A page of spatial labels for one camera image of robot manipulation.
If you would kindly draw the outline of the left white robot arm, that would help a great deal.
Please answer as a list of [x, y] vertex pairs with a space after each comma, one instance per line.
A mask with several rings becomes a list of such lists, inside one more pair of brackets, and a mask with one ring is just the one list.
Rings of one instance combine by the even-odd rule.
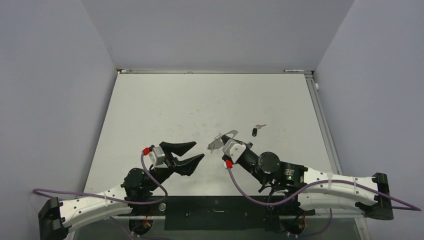
[[142, 161], [141, 168], [132, 168], [123, 183], [101, 193], [80, 193], [78, 198], [60, 200], [51, 197], [38, 213], [39, 237], [42, 240], [64, 240], [70, 232], [83, 226], [118, 215], [143, 215], [155, 205], [168, 198], [162, 185], [172, 174], [191, 176], [203, 153], [179, 160], [197, 143], [161, 142], [141, 152], [152, 162], [147, 167]]

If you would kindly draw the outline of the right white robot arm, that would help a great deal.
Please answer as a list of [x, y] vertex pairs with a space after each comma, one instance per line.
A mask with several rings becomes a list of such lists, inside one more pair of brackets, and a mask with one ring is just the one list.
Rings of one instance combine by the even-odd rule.
[[251, 174], [261, 184], [259, 193], [270, 189], [271, 194], [283, 194], [281, 207], [289, 214], [299, 210], [344, 209], [375, 220], [394, 219], [385, 173], [368, 177], [339, 175], [281, 161], [270, 151], [257, 155], [251, 150], [252, 143], [227, 135], [220, 140], [226, 168], [239, 165]]

